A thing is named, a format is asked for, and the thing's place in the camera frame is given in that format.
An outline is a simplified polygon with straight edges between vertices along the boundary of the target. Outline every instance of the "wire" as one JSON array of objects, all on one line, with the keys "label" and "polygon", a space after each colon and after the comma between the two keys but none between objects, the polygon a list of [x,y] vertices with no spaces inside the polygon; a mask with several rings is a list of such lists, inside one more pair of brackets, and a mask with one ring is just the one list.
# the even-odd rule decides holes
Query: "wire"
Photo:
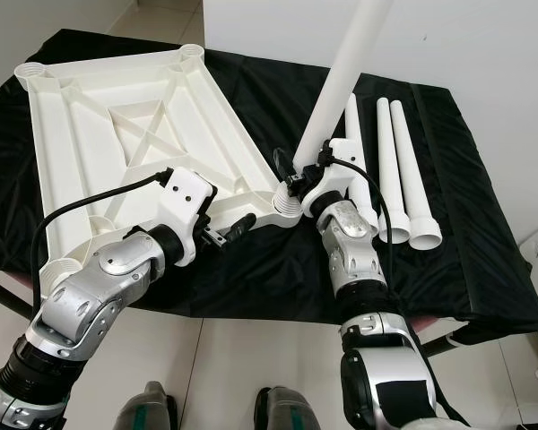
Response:
[{"label": "wire", "polygon": [[[338,164],[339,166],[344,166],[346,168],[350,168],[354,170],[359,175],[364,177],[369,183],[369,185],[372,186],[375,192],[377,193],[378,200],[380,202],[380,207],[383,210],[383,213],[385,214],[385,219],[386,219],[386,244],[388,246],[388,250],[387,250],[388,263],[387,263],[387,273],[385,274],[385,279],[386,279],[386,284],[388,286],[389,292],[395,295],[395,290],[392,287],[393,237],[391,234],[391,219],[388,215],[388,208],[386,207],[385,199],[383,198],[383,194],[380,192],[380,188],[378,188],[378,185],[375,183],[375,181],[362,168],[355,166],[354,164],[349,163],[347,161],[343,161],[342,159],[336,159],[333,156],[327,157],[326,160],[332,164]],[[434,382],[435,393],[437,395],[437,402],[440,403],[440,405],[445,410],[449,418],[455,419],[456,421],[460,421],[464,425],[468,426],[469,424],[466,422],[466,420],[448,403],[444,392],[442,391],[442,389],[440,388],[440,385],[438,384],[437,377],[436,375],[434,375],[434,371],[432,370],[432,366],[430,365],[429,359],[426,357],[426,354],[424,353],[424,350],[422,349],[422,344],[421,344],[421,341],[419,340],[419,337],[416,335],[416,332],[414,331],[408,319],[404,315],[404,312],[400,306],[400,301],[398,300],[398,297],[395,296],[395,298],[398,304],[399,312],[401,316],[404,318],[406,322],[406,326],[408,327],[409,332],[411,334],[412,340],[414,341],[419,353],[421,354],[422,361],[424,361],[424,364],[429,370],[430,377],[432,378],[432,381]]]},{"label": "wire", "polygon": [[142,179],[141,181],[134,182],[133,184],[120,186],[119,188],[115,188],[113,190],[109,190],[104,193],[95,194],[91,197],[86,197],[85,199],[78,200],[77,202],[67,204],[66,206],[62,206],[60,209],[56,209],[55,211],[50,213],[46,218],[44,218],[38,224],[38,226],[34,230],[34,236],[32,237],[32,245],[30,249],[30,273],[32,277],[32,318],[31,318],[32,320],[38,313],[39,307],[41,305],[40,285],[39,285],[40,266],[39,266],[38,250],[39,250],[39,243],[41,241],[42,236],[44,235],[44,232],[46,231],[46,227],[48,226],[48,224],[52,222],[54,219],[56,219],[57,217],[59,217],[60,215],[63,215],[69,211],[73,211],[74,209],[81,208],[82,206],[86,206],[88,204],[98,202],[103,199],[107,199],[108,197],[113,197],[114,195],[127,193],[128,191],[132,191],[136,188],[140,188],[144,185],[148,185],[152,183],[153,181],[162,182],[165,180],[165,182],[167,182],[167,178],[166,178],[167,174],[171,176],[171,172],[168,172],[168,171],[159,172],[159,173],[156,173],[155,175],[146,177],[145,179]]}]

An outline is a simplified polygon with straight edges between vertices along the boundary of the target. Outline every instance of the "tiled floor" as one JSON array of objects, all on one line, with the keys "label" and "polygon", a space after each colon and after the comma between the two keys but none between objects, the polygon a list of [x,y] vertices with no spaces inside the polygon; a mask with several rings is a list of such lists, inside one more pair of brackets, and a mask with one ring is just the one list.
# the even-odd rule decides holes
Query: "tiled floor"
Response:
[{"label": "tiled floor", "polygon": [[[203,8],[200,0],[140,0],[111,34],[203,45]],[[0,366],[25,326],[0,306]],[[421,340],[458,326],[440,321]],[[65,428],[85,428],[92,417],[96,428],[111,428],[126,400],[157,380],[176,397],[185,430],[252,428],[257,391],[276,384],[303,392],[324,430],[349,429],[338,380],[341,354],[333,326],[202,321],[127,309],[75,385]],[[430,361],[449,402],[474,426],[508,430],[521,419],[538,422],[538,336],[512,336]]]}]

